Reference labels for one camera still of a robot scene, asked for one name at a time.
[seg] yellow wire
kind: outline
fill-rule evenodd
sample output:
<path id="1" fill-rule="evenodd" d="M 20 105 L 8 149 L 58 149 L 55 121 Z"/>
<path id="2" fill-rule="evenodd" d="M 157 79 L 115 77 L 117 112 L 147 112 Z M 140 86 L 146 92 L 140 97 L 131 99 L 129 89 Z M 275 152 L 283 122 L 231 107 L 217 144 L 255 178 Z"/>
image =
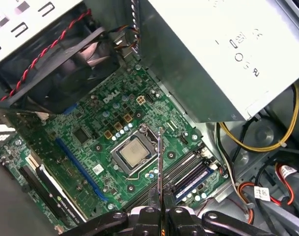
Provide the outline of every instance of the yellow wire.
<path id="1" fill-rule="evenodd" d="M 292 119 L 291 119 L 291 122 L 290 122 L 290 126 L 288 128 L 288 131 L 286 132 L 286 134 L 283 136 L 283 138 L 278 143 L 276 143 L 274 145 L 271 145 L 269 147 L 251 147 L 251 146 L 243 144 L 236 137 L 234 137 L 233 134 L 226 128 L 226 126 L 224 125 L 223 122 L 219 123 L 220 126 L 221 126 L 221 128 L 224 130 L 224 132 L 231 139 L 233 139 L 234 142 L 236 142 L 238 145 L 240 145 L 240 146 L 242 146 L 242 147 L 244 147 L 246 149 L 249 149 L 251 151 L 255 151 L 255 152 L 268 152 L 268 151 L 273 151 L 273 150 L 277 149 L 278 147 L 281 146 L 281 144 L 285 143 L 288 140 L 288 138 L 292 134 L 293 129 L 294 129 L 294 127 L 296 125 L 296 122 L 297 122 L 298 113 L 299 113 L 299 90 L 298 90 L 298 88 L 297 88 L 296 85 L 294 85 L 294 87 L 295 87 L 295 91 L 296 91 L 296 105 L 294 107 L 293 116 L 292 116 Z"/>

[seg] chip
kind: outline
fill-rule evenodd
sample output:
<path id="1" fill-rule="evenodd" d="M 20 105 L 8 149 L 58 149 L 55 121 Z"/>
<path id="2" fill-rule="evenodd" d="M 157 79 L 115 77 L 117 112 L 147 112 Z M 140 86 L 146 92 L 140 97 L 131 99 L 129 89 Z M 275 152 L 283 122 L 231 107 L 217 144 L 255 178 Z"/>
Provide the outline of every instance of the chip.
<path id="1" fill-rule="evenodd" d="M 112 134 L 109 130 L 107 130 L 105 133 L 104 133 L 104 136 L 106 137 L 106 139 L 110 139 L 112 137 Z"/>
<path id="2" fill-rule="evenodd" d="M 89 140 L 89 135 L 85 132 L 83 128 L 79 128 L 73 132 L 73 135 L 78 139 L 81 144 L 84 144 Z"/>
<path id="3" fill-rule="evenodd" d="M 117 131 L 119 131 L 119 130 L 121 130 L 121 129 L 123 128 L 123 126 L 121 125 L 120 122 L 117 122 L 117 123 L 114 124 L 114 128 L 115 128 Z"/>
<path id="4" fill-rule="evenodd" d="M 78 113 L 75 114 L 75 116 L 76 116 L 77 118 L 80 118 L 80 117 L 82 116 L 82 114 L 81 114 L 80 112 L 78 112 Z"/>
<path id="5" fill-rule="evenodd" d="M 138 138 L 130 141 L 119 151 L 119 153 L 132 168 L 150 154 Z"/>
<path id="6" fill-rule="evenodd" d="M 123 118 L 127 123 L 129 123 L 133 120 L 133 118 L 131 117 L 130 114 L 126 114 Z"/>

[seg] sticker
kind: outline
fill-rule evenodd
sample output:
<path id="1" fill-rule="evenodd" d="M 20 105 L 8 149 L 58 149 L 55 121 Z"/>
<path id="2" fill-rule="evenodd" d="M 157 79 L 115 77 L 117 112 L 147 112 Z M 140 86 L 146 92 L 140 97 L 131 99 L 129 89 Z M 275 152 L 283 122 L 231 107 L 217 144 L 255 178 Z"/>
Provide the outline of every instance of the sticker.
<path id="1" fill-rule="evenodd" d="M 263 201 L 271 201 L 268 188 L 254 186 L 254 197 Z"/>
<path id="2" fill-rule="evenodd" d="M 286 165 L 283 165 L 282 167 L 280 167 L 280 173 L 282 175 L 282 177 L 285 179 L 287 176 L 293 174 L 297 172 L 296 169 L 293 169 L 292 167 L 290 166 L 286 166 Z"/>
<path id="3" fill-rule="evenodd" d="M 102 166 L 98 164 L 92 170 L 95 172 L 96 175 L 99 175 L 104 170 L 104 168 L 102 168 Z"/>

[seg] red and black wire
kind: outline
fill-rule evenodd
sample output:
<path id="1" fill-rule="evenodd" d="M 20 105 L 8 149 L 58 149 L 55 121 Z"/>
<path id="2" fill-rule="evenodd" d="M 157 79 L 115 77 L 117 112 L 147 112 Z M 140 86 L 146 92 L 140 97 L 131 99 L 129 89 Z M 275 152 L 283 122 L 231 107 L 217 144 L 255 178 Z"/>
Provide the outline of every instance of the red and black wire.
<path id="1" fill-rule="evenodd" d="M 61 33 L 61 35 L 52 43 L 50 44 L 48 47 L 46 47 L 45 49 L 42 50 L 42 52 L 32 61 L 32 63 L 28 66 L 28 68 L 23 72 L 23 75 L 21 76 L 20 80 L 17 82 L 15 88 L 7 95 L 5 95 L 4 97 L 0 98 L 0 102 L 8 99 L 9 97 L 12 97 L 14 94 L 17 93 L 17 91 L 20 89 L 21 85 L 25 82 L 26 78 L 27 78 L 27 74 L 30 72 L 30 70 L 32 70 L 35 65 L 37 64 L 37 62 L 49 51 L 49 49 L 52 49 L 53 47 L 55 47 L 61 40 L 64 39 L 66 33 L 74 26 L 74 24 L 80 20 L 82 20 L 85 16 L 91 15 L 91 11 L 90 9 L 87 10 L 85 13 L 83 13 L 82 15 L 80 15 L 77 19 L 73 20 L 69 26 L 64 29 Z"/>

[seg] motherboard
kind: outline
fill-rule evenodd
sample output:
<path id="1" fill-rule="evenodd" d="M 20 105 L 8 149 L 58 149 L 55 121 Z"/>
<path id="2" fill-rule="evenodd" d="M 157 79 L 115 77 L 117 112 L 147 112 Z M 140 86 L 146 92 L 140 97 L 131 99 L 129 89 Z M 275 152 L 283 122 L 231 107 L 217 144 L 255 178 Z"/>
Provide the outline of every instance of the motherboard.
<path id="1" fill-rule="evenodd" d="M 59 230 L 148 204 L 160 127 L 164 184 L 177 204 L 194 206 L 224 182 L 201 135 L 132 55 L 65 114 L 7 118 L 20 136 L 0 160 Z"/>

